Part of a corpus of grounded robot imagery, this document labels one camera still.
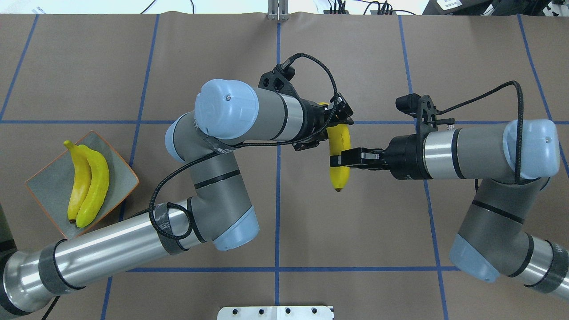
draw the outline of brown edge of plate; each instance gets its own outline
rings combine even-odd
[[[124,196],[124,198],[122,198],[121,201],[119,201],[117,203],[116,206],[114,206],[111,210],[109,210],[109,212],[107,212],[105,215],[103,215],[97,222],[101,221],[104,217],[106,217],[109,213],[111,213],[111,211],[115,210],[119,204],[121,204],[130,194],[131,192],[133,192],[133,190],[139,185],[140,183],[140,179],[138,179],[137,174],[134,172],[134,170],[130,167],[130,165],[125,161],[125,159],[121,156],[121,154],[119,152],[117,152],[117,150],[107,141],[105,140],[100,134],[98,134],[96,131],[91,130],[89,131],[86,135],[84,135],[81,139],[79,139],[75,144],[79,144],[81,141],[83,141],[85,138],[87,138],[88,135],[90,135],[91,133],[96,134],[99,139],[103,140],[103,142],[105,142],[109,148],[115,152],[118,157],[123,161],[123,163],[126,165],[127,168],[129,168],[130,172],[133,174],[134,178],[136,178],[137,182],[134,185],[134,187],[127,192],[126,196]],[[30,187],[28,186],[28,182],[33,179],[34,177],[36,177],[37,175],[39,175],[43,170],[45,170],[47,167],[49,167],[50,165],[52,165],[55,161],[57,161],[59,158],[63,157],[63,155],[65,153],[69,152],[69,150],[64,151],[63,153],[61,153],[60,155],[58,155],[55,159],[53,159],[50,163],[48,163],[46,166],[44,166],[41,170],[39,170],[36,174],[34,174],[33,176],[31,176],[30,178],[28,178],[25,182],[24,185],[26,187],[26,189],[28,189],[28,191],[30,192],[32,198],[38,203],[38,205],[40,206],[40,208],[42,209],[42,211],[46,214],[46,216],[49,218],[49,220],[51,220],[51,222],[55,225],[55,227],[57,228],[57,230],[59,230],[59,232],[67,239],[67,236],[63,233],[63,231],[61,230],[61,228],[59,228],[58,224],[55,223],[55,221],[53,220],[53,218],[51,218],[51,215],[47,212],[46,208],[42,205],[42,203],[40,202],[40,200],[35,196],[35,194],[32,192],[32,189],[30,189]],[[89,224],[87,227],[83,228],[83,230],[77,235],[77,236],[81,236],[85,233],[87,233],[91,228],[93,228],[95,226],[96,223],[91,223]]]

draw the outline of light blue cap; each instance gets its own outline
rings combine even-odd
[[[517,120],[508,123],[502,138],[504,155],[513,171],[516,170],[517,125]],[[559,171],[560,163],[555,124],[548,119],[524,120],[520,176],[523,179],[553,177]]]
[[[259,222],[253,206],[239,218],[229,229],[213,241],[219,251],[227,251],[240,247],[255,239],[259,233]]]
[[[459,234],[452,244],[449,258],[460,270],[485,282],[494,282],[500,273],[480,252]]]
[[[195,118],[205,134],[222,140],[244,135],[259,114],[259,98],[241,81],[213,79],[201,87]]]
[[[178,121],[180,121],[180,119],[182,119],[182,117],[184,117],[186,114],[182,114],[182,116],[180,116],[176,121],[174,121],[174,123],[170,125],[168,130],[166,130],[166,135],[164,136],[164,143],[166,144],[166,150],[176,161],[179,161],[181,163],[185,163],[185,161],[180,157],[180,155],[176,151],[176,147],[174,147],[174,129],[176,129]]]

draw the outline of banana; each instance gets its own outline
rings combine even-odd
[[[351,148],[350,131],[348,125],[339,124],[326,128],[328,132],[328,143],[330,145],[330,155],[340,155],[343,150]],[[350,168],[330,167],[330,180],[337,192],[342,191],[350,178]]]
[[[93,222],[105,201],[109,190],[109,166],[105,157],[98,151],[91,150],[85,145],[80,145],[78,148],[85,154],[92,176],[87,197],[77,213],[77,227],[84,228]]]
[[[71,160],[73,160],[73,167],[75,168],[73,190],[71,191],[69,206],[67,207],[67,218],[70,223],[75,223],[79,208],[85,200],[85,197],[87,197],[87,192],[91,185],[91,168],[83,152],[73,142],[66,140],[63,142],[63,145],[69,149]]]

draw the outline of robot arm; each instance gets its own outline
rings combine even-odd
[[[284,72],[278,65],[261,77],[259,88],[211,80],[195,111],[170,126],[167,150],[187,163],[194,197],[36,252],[17,251],[0,207],[0,319],[30,314],[56,296],[207,241],[225,251],[255,238],[259,225],[231,151],[246,140],[294,142],[303,150],[327,139],[326,126],[353,123],[339,93],[329,109],[301,99],[289,82],[293,75],[292,67]]]
[[[397,179],[484,178],[451,248],[461,270],[494,282],[500,274],[526,287],[569,301],[569,256],[558,244],[522,231],[535,199],[559,170],[553,122],[524,121],[516,183],[517,121],[438,131],[429,96],[398,98],[397,109],[417,118],[417,133],[393,138],[383,149],[355,148],[331,157],[331,166],[390,170]]]

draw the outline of white bracket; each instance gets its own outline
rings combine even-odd
[[[334,320],[332,306],[224,307],[217,320]]]
[[[288,20],[288,0],[269,0],[267,19],[276,22]]]

